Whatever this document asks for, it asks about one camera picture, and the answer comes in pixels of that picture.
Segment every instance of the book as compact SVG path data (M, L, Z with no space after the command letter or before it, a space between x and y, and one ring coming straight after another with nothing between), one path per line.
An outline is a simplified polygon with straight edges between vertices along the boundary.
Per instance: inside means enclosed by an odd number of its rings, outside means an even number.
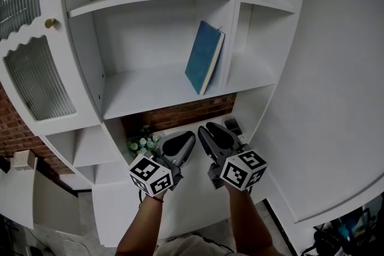
M196 90L203 95L214 71L225 34L201 21L185 74Z

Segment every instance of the human arm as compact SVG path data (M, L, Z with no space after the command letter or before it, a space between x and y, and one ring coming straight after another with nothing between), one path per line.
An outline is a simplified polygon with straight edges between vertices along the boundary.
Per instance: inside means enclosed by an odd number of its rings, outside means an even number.
M239 191L226 183L230 198L233 236L238 253L249 256L280 256L272 237L254 207L248 191Z
M157 195L160 200L164 193ZM152 256L160 229L163 204L146 196L132 224L121 239L116 256Z

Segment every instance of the tissue box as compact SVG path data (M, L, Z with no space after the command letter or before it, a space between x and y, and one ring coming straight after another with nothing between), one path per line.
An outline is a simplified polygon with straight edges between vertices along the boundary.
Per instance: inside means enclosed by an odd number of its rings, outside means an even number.
M35 154L31 150L14 153L12 166L15 170L33 170Z

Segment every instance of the cabinet knob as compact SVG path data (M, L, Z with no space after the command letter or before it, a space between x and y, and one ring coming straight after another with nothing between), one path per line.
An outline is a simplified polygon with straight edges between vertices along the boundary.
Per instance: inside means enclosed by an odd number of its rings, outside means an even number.
M51 28L56 23L56 19L47 19L45 26L47 29Z

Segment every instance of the blue book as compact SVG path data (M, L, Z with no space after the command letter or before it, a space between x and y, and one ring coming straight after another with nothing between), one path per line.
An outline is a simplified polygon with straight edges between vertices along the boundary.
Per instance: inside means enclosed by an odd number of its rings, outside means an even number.
M203 95L211 79L226 35L201 21L185 74L197 94Z

